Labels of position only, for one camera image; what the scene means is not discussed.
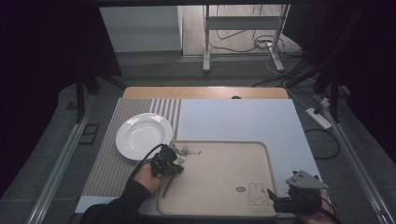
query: plate rim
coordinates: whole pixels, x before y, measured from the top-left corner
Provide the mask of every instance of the plate rim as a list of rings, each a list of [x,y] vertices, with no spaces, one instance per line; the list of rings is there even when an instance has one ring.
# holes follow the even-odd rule
[[[117,131],[117,134],[116,134],[116,148],[117,148],[118,152],[119,152],[123,157],[125,157],[125,158],[127,158],[127,159],[130,159],[130,160],[133,160],[133,161],[141,161],[141,160],[144,159],[144,157],[147,155],[147,153],[149,153],[149,151],[151,150],[151,148],[148,149],[147,152],[139,153],[139,155],[131,155],[131,152],[130,152],[131,150],[127,149],[127,148],[123,145],[124,139],[122,139],[121,136],[122,136],[122,134],[125,133],[125,131],[128,130],[129,127],[131,126],[131,124],[128,123],[128,121],[130,121],[131,119],[138,119],[138,118],[142,118],[142,117],[151,118],[151,117],[153,117],[153,116],[161,117],[160,120],[156,120],[156,119],[152,119],[152,120],[158,121],[159,125],[160,125],[161,127],[163,127],[163,130],[164,130],[164,137],[163,137],[162,143],[163,143],[163,144],[169,144],[169,143],[172,141],[172,137],[173,137],[173,128],[172,128],[172,125],[171,125],[170,121],[169,121],[166,117],[164,117],[164,116],[162,116],[162,115],[159,115],[159,114],[156,114],[156,113],[142,113],[142,114],[138,114],[138,115],[135,115],[135,116],[130,117],[130,118],[128,118],[127,120],[125,120],[125,121],[121,124],[121,126],[119,127],[119,130]],[[151,153],[151,155],[148,157],[148,159],[151,158],[152,156],[154,156],[155,152],[156,152],[156,151],[154,151],[153,153]]]

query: gray striped mat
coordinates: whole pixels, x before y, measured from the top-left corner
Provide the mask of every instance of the gray striped mat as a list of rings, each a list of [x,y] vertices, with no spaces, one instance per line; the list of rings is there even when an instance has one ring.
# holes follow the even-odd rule
[[[116,135],[120,126],[135,115],[155,113],[169,120],[175,139],[180,106],[180,99],[119,99],[82,195],[120,197],[129,174],[137,164],[137,161],[123,157],[117,150]]]

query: white wall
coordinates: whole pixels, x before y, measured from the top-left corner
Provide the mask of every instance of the white wall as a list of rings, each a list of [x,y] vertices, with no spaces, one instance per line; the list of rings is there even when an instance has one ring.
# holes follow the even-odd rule
[[[116,52],[181,50],[177,7],[101,7]]]

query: black sleeve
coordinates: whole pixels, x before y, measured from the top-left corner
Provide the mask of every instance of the black sleeve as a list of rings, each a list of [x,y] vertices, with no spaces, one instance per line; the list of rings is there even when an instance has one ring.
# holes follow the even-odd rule
[[[129,179],[124,192],[109,204],[95,204],[87,209],[79,224],[137,223],[138,209],[151,193],[140,183]]]

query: wooden tray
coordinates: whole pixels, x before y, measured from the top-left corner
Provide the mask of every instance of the wooden tray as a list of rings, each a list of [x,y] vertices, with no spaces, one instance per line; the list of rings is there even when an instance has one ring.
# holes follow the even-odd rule
[[[158,205],[166,215],[273,217],[275,191],[267,148],[260,142],[174,141],[188,148],[184,171]]]

